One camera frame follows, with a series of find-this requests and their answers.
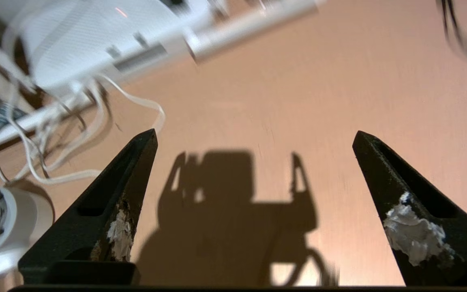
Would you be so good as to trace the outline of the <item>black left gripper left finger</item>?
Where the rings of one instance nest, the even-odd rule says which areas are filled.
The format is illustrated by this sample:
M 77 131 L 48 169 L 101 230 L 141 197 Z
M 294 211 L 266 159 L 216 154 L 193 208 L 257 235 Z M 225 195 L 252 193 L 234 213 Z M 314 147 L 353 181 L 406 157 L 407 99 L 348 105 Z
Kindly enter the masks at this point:
M 158 148 L 154 129 L 139 133 L 18 262 L 25 284 L 43 284 L 65 260 L 129 261 Z

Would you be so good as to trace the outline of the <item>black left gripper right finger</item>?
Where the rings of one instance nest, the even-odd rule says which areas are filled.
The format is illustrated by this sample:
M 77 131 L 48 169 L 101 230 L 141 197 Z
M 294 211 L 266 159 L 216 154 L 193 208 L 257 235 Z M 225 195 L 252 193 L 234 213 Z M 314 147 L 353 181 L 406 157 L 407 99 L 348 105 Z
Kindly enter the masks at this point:
M 352 148 L 404 283 L 467 286 L 467 213 L 374 135 Z

